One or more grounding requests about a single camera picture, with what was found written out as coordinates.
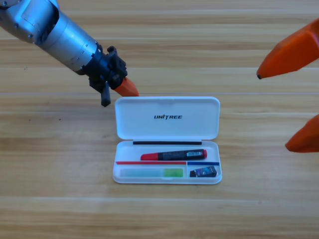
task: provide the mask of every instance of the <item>open case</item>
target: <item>open case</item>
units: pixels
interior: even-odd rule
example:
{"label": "open case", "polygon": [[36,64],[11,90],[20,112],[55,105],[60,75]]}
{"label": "open case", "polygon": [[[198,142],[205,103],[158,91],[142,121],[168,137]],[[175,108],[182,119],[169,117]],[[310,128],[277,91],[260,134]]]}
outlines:
{"label": "open case", "polygon": [[[220,102],[215,97],[122,97],[115,102],[118,136],[113,179],[118,183],[216,184]],[[202,160],[141,161],[148,153],[204,149]],[[214,167],[216,176],[197,177]]]}

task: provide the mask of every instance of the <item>case lid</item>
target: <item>case lid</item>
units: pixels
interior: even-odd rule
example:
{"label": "case lid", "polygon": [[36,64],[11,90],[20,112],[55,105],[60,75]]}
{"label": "case lid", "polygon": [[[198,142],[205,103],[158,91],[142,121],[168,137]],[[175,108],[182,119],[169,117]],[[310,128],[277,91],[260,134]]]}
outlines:
{"label": "case lid", "polygon": [[121,97],[115,102],[118,136],[143,141],[199,141],[217,137],[215,97]]}

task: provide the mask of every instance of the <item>red pen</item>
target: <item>red pen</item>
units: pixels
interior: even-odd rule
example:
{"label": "red pen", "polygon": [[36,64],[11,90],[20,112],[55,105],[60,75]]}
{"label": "red pen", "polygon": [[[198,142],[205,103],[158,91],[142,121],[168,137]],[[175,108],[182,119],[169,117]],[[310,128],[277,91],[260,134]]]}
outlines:
{"label": "red pen", "polygon": [[207,157],[205,149],[163,152],[163,153],[149,153],[143,154],[141,160],[153,161],[174,161],[174,160],[200,160]]}

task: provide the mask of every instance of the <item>wooden table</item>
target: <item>wooden table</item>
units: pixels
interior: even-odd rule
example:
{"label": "wooden table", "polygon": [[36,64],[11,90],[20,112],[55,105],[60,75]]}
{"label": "wooden table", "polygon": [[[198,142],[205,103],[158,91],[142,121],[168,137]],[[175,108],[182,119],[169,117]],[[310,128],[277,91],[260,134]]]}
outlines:
{"label": "wooden table", "polygon": [[0,32],[1,239],[319,238],[319,154],[284,144],[319,113],[318,62],[258,80],[277,42],[319,17],[317,0],[65,0],[127,62],[142,96],[221,101],[223,180],[112,179],[114,101],[35,45]]}

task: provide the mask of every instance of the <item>orange object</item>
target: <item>orange object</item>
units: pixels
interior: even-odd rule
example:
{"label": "orange object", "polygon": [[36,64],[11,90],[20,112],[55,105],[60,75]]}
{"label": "orange object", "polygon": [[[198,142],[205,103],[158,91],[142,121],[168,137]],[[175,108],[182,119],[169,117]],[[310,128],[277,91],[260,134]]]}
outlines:
{"label": "orange object", "polygon": [[296,153],[319,152],[319,115],[309,120],[287,143],[286,148]]}
{"label": "orange object", "polygon": [[120,86],[114,89],[121,96],[139,96],[139,91],[133,81],[125,77]]}
{"label": "orange object", "polygon": [[297,71],[319,58],[319,18],[278,43],[257,71],[259,79]]}

